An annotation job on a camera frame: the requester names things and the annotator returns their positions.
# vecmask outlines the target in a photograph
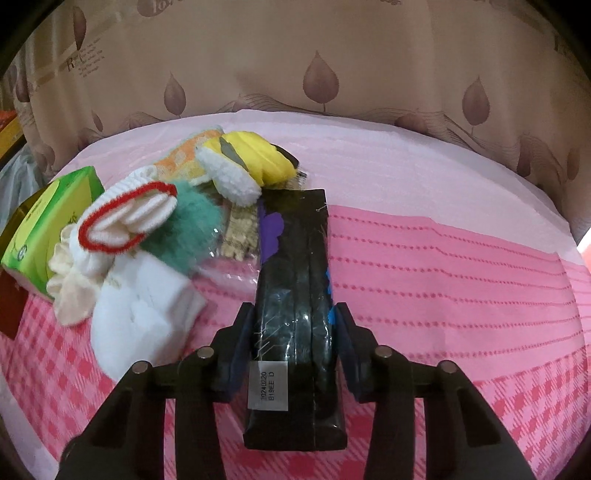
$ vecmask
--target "yellow plush toy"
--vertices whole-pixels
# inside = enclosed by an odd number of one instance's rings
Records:
[[[256,202],[261,187],[296,176],[297,160],[253,132],[211,138],[196,147],[195,156],[218,192],[243,207]]]

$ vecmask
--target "blue patch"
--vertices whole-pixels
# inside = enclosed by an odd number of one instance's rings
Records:
[[[329,325],[336,323],[335,307],[332,307],[329,311]]]
[[[328,288],[326,289],[326,291],[327,291],[327,292],[328,292],[328,294],[330,295],[330,298],[332,298],[332,286],[331,286],[331,284],[330,284],[330,273],[329,273],[329,269],[328,269],[328,268],[326,269],[326,278],[328,278],[328,279],[329,279],[329,286],[328,286]]]

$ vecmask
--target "tissue box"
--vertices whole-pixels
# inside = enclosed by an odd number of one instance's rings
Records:
[[[46,285],[53,276],[47,262],[61,230],[105,191],[93,167],[85,167],[51,182],[10,240],[1,264],[28,291],[49,299]]]
[[[10,245],[10,240],[12,240],[12,237],[16,233],[18,227],[25,219],[29,211],[33,208],[35,202],[39,199],[39,197],[41,197],[41,195],[43,195],[45,190],[47,190],[47,186],[33,193],[33,195],[22,202],[11,215],[8,223],[4,227],[4,230],[2,233],[0,233],[0,260],[2,260],[4,252],[8,248],[8,245]]]

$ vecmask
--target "bed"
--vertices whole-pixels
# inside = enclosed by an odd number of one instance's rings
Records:
[[[335,301],[379,343],[409,359],[456,361],[518,443],[540,480],[553,480],[583,440],[588,415],[591,274],[549,198],[464,148],[389,125],[244,110],[137,128],[83,150],[60,172],[94,165],[105,186],[158,160],[194,131],[255,131],[292,152],[329,203]],[[209,305],[186,353],[229,325],[247,297],[197,288]],[[0,414],[26,467],[53,479],[57,459],[113,383],[98,368],[89,323],[59,327],[29,299],[15,342],[2,338]],[[372,407],[344,398],[344,451],[256,452],[229,406],[216,407],[229,479],[361,480]],[[417,403],[415,478],[425,475]],[[165,472],[174,479],[173,406]]]

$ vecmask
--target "leaf pattern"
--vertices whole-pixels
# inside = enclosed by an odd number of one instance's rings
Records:
[[[281,103],[268,95],[260,93],[250,93],[248,95],[240,95],[237,100],[233,100],[223,105],[217,113],[232,112],[236,105],[237,109],[261,110],[264,112],[300,112],[300,113],[315,113],[315,110],[307,110],[305,108],[298,108],[287,103]]]
[[[462,99],[462,111],[468,123],[473,127],[486,122],[491,114],[491,104],[488,101],[480,77],[466,89]]]
[[[41,171],[51,170],[51,166],[56,161],[56,153],[49,145],[40,142],[33,148],[33,157],[39,165]]]
[[[242,95],[238,95],[238,98],[232,105],[232,112],[239,112],[240,110],[251,110],[251,106],[244,101]]]
[[[8,79],[8,90],[12,93],[14,86],[17,84],[17,66],[14,63],[10,64],[6,77]]]
[[[94,110],[91,111],[92,113],[92,121],[95,123],[95,127],[99,132],[103,131],[103,122],[100,120],[100,117],[95,113]]]
[[[84,42],[84,37],[86,36],[86,17],[84,16],[82,9],[77,5],[72,7],[72,17],[76,49],[80,50],[82,48],[82,42]]]
[[[517,161],[516,170],[517,175],[525,178],[531,174],[531,161],[533,156],[534,153],[530,142],[525,140],[525,137],[522,135],[519,138],[519,160]]]
[[[405,128],[406,130],[412,130],[413,132],[427,135],[429,128],[424,118],[414,112],[407,113],[394,121],[395,127]]]
[[[324,105],[324,110],[326,104],[339,94],[339,78],[318,51],[304,74],[303,88],[310,100]]]
[[[164,106],[173,115],[181,115],[187,106],[187,97],[181,84],[170,74],[164,90]]]
[[[91,128],[87,128],[87,127],[82,128],[81,130],[78,131],[78,142],[77,142],[78,152],[81,152],[86,147],[88,147],[88,145],[92,145],[94,142],[102,140],[103,138],[104,138],[103,135],[101,135],[98,132],[95,132]]]
[[[171,0],[138,0],[137,8],[142,17],[155,17],[164,12],[171,4]]]
[[[160,123],[162,120],[160,118],[156,118],[152,115],[149,115],[145,112],[135,112],[131,115],[128,115],[123,122],[120,124],[119,128],[116,130],[116,134],[120,134],[122,132],[127,132],[127,130],[133,130],[134,128],[138,127],[145,127],[146,125],[152,125]]]
[[[31,101],[29,87],[27,85],[27,75],[25,74],[25,70],[23,68],[21,68],[21,70],[18,72],[15,94],[18,101],[21,103],[28,103]]]
[[[581,150],[579,148],[571,148],[566,157],[566,176],[569,180],[574,180],[578,175],[580,161]]]
[[[522,177],[526,176],[525,173],[533,174],[536,185],[545,191],[561,213],[566,172],[546,142],[528,134],[519,137],[517,173]]]

